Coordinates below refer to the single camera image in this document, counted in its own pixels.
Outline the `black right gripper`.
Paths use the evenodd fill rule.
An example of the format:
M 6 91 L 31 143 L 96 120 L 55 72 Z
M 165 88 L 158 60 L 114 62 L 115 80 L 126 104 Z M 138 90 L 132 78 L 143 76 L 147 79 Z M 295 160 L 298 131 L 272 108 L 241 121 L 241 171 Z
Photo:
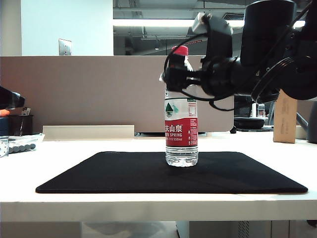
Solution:
M 172 54 L 170 67 L 166 69 L 164 76 L 167 90 L 182 90 L 189 85 L 197 85 L 209 96 L 248 94 L 248 69 L 242 66 L 240 57 L 203 57 L 195 76 L 187 76 L 185 56 Z

